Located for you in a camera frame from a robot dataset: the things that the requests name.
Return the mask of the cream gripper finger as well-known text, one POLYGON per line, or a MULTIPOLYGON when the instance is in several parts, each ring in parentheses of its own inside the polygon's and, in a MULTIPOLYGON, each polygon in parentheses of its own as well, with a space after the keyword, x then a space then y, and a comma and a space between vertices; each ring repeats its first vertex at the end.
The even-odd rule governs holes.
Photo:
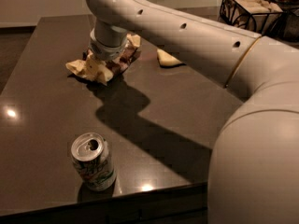
POLYGON ((98 75, 98 64, 92 55, 88 55, 86 59, 86 75, 90 80, 96 80, 98 75))

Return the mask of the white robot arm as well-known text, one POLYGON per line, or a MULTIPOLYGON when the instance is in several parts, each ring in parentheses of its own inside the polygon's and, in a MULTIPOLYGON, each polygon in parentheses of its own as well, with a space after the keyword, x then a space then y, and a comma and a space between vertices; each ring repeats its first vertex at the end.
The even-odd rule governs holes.
POLYGON ((299 224, 299 51, 147 0, 86 3, 100 59, 132 31, 243 100, 213 147, 208 223, 299 224))

